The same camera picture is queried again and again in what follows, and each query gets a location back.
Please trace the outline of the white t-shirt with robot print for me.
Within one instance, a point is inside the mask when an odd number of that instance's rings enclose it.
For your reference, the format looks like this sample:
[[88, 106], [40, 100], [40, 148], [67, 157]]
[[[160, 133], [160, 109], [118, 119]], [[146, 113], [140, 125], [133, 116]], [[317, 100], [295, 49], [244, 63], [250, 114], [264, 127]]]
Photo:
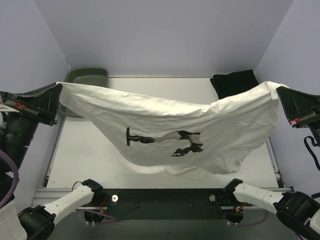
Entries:
[[278, 123], [279, 83], [210, 104], [63, 82], [60, 103], [91, 121], [130, 163], [173, 175], [232, 174]]

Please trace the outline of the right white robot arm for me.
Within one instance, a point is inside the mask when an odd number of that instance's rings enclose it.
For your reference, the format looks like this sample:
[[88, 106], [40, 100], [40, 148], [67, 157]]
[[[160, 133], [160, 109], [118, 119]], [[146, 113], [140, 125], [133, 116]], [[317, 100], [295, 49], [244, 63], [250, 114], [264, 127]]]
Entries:
[[[309, 128], [311, 136], [303, 139], [315, 166], [320, 163], [312, 147], [320, 146], [320, 97], [284, 86], [277, 88], [285, 116], [296, 129]], [[296, 192], [274, 192], [233, 179], [223, 192], [235, 203], [249, 204], [273, 213], [287, 228], [308, 240], [320, 238], [320, 204], [316, 201], [319, 193], [311, 196]]]

